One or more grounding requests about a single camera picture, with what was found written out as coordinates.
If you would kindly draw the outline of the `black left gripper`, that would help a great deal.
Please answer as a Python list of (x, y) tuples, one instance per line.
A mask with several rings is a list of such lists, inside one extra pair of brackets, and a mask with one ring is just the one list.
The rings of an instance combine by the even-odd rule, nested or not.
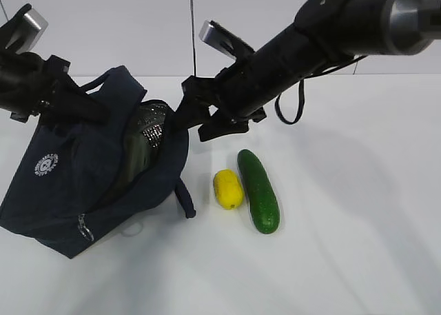
[(18, 108), (12, 120), (26, 123), (30, 116), (50, 114), (57, 94), (57, 115), (90, 123), (106, 123), (107, 108), (80, 88), (68, 74), (71, 62), (56, 55), (43, 60), (37, 54), (19, 54)]

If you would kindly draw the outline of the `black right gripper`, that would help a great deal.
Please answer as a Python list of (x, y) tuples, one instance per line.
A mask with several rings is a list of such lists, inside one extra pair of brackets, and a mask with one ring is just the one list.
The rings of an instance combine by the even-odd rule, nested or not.
[(197, 125), (201, 142), (249, 131), (248, 121), (265, 118), (265, 67), (231, 65), (215, 77), (190, 76), (170, 122), (172, 132)]

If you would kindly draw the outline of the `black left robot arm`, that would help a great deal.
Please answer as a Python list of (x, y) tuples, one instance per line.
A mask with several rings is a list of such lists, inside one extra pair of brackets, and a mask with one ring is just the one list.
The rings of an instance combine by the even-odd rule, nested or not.
[(1, 109), (26, 123), (39, 116), (43, 124), (107, 123), (110, 112), (75, 83), (70, 62), (58, 56), (43, 60), (31, 52), (1, 51)]

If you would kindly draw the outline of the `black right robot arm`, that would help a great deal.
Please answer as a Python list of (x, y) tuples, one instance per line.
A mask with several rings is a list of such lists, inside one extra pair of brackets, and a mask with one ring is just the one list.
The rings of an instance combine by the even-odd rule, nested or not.
[(264, 107), (306, 79), (369, 56), (413, 56), (440, 38), (440, 0), (308, 0), (293, 22), (258, 50), (215, 21), (201, 40), (234, 62), (215, 77), (188, 77), (175, 130), (198, 128), (201, 141), (246, 133)]

